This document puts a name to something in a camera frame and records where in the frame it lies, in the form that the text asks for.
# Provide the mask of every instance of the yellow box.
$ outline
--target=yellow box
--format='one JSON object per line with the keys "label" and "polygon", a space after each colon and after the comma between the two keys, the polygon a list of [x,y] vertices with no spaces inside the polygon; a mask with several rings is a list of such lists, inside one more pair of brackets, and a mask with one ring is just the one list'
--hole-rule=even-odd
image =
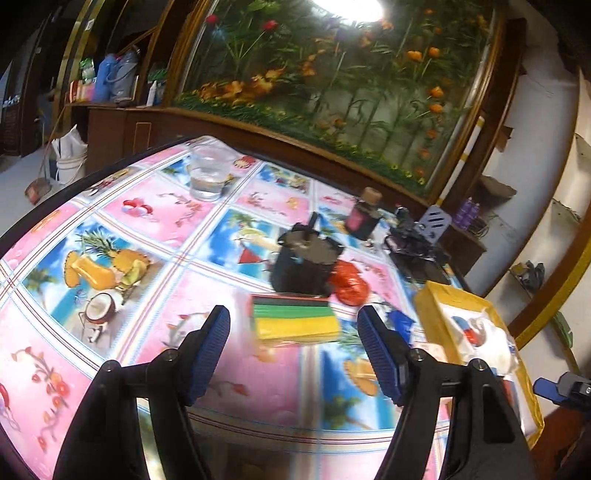
{"label": "yellow box", "polygon": [[[453,342],[449,323],[439,306],[440,304],[473,310],[474,312],[482,312],[484,310],[495,326],[507,332],[507,326],[496,312],[492,303],[488,300],[477,297],[467,291],[459,290],[458,288],[428,281],[425,287],[415,295],[414,306],[421,325],[425,330],[427,342],[441,345],[445,350],[448,361],[452,364],[463,365],[463,362]],[[519,359],[519,366],[515,371],[515,376],[521,386],[531,417],[537,427],[535,433],[527,437],[527,444],[532,449],[544,430],[544,417],[519,352],[517,353],[517,357]]]}

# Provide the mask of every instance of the aquarium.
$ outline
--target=aquarium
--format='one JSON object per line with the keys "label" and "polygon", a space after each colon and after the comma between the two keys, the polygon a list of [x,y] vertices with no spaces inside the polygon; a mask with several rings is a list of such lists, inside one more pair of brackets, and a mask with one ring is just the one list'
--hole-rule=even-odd
{"label": "aquarium", "polygon": [[220,0],[176,105],[427,196],[480,86],[493,18],[493,0]]}

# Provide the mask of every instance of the small bottle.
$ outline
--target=small bottle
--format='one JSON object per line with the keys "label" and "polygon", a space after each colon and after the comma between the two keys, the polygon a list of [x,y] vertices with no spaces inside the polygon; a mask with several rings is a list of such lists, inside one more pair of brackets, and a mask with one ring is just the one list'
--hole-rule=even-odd
{"label": "small bottle", "polygon": [[148,101],[146,102],[146,106],[153,106],[155,98],[156,98],[156,80],[152,82],[150,90],[148,91]]}
{"label": "small bottle", "polygon": [[464,217],[472,209],[472,205],[472,197],[468,198],[467,200],[464,200],[464,203],[462,203],[462,206],[453,217],[453,223],[455,223],[457,226],[460,226],[462,224],[462,220],[464,219]]}
{"label": "small bottle", "polygon": [[361,198],[351,210],[351,213],[345,220],[347,231],[359,240],[367,240],[374,231],[380,218],[380,212],[377,205],[382,199],[382,194],[372,187],[365,187]]}
{"label": "small bottle", "polygon": [[470,208],[470,211],[468,211],[468,213],[464,215],[464,218],[462,219],[462,222],[460,223],[459,227],[462,230],[468,230],[474,218],[477,217],[478,212],[480,212],[480,203],[472,204],[472,208]]}

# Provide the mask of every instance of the blue object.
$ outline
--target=blue object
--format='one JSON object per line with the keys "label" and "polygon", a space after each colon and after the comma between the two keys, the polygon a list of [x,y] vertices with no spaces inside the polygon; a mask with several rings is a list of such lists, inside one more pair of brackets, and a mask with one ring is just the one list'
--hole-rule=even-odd
{"label": "blue object", "polygon": [[[190,366],[189,382],[183,382],[189,385],[189,389],[182,395],[185,405],[191,406],[205,395],[229,334],[230,312],[226,307],[216,305],[194,340],[199,350]],[[187,348],[194,347],[195,344],[187,345]]]}
{"label": "blue object", "polygon": [[117,58],[109,53],[99,65],[99,71],[96,74],[95,92],[92,96],[93,102],[109,102],[111,99],[111,87],[107,83],[111,71],[117,64]]}
{"label": "blue object", "polygon": [[410,330],[413,327],[413,319],[407,317],[400,310],[392,310],[386,314],[386,317],[392,322],[394,329],[400,334],[402,339],[410,345]]}
{"label": "blue object", "polygon": [[403,382],[407,379],[400,378],[397,365],[382,339],[382,335],[386,332],[393,335],[396,333],[388,330],[371,306],[361,308],[357,314],[357,331],[382,392],[398,404],[402,400]]}

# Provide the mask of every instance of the screw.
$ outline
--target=screw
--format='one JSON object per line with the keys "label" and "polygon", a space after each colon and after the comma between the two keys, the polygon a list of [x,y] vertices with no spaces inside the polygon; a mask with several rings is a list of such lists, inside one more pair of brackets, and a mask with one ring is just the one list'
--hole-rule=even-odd
{"label": "screw", "polygon": [[476,368],[480,372],[486,370],[487,367],[488,367],[488,365],[486,364],[486,362],[484,360],[481,360],[480,358],[475,358],[470,363],[472,364],[472,366],[474,368]]}
{"label": "screw", "polygon": [[164,360],[167,362],[172,362],[178,355],[178,351],[172,348],[169,348],[164,352]]}
{"label": "screw", "polygon": [[427,354],[425,352],[425,350],[422,350],[420,348],[413,348],[412,350],[410,350],[410,358],[412,358],[413,360],[417,361],[417,362],[422,362],[423,360],[425,360],[427,357]]}

